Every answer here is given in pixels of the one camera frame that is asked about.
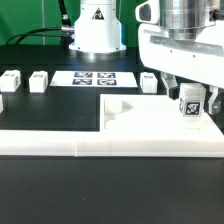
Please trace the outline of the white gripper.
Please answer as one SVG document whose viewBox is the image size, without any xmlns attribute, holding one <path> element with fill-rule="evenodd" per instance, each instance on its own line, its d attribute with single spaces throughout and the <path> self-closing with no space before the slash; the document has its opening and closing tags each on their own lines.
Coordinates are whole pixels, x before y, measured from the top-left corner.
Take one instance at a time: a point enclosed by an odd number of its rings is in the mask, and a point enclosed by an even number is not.
<svg viewBox="0 0 224 224">
<path fill-rule="evenodd" d="M 179 97 L 176 75 L 212 85 L 209 86 L 206 111 L 210 115 L 221 111 L 224 23 L 198 29 L 195 41 L 175 41 L 166 29 L 142 23 L 138 30 L 138 42 L 143 65 L 162 71 L 161 79 L 169 98 L 176 100 Z"/>
</svg>

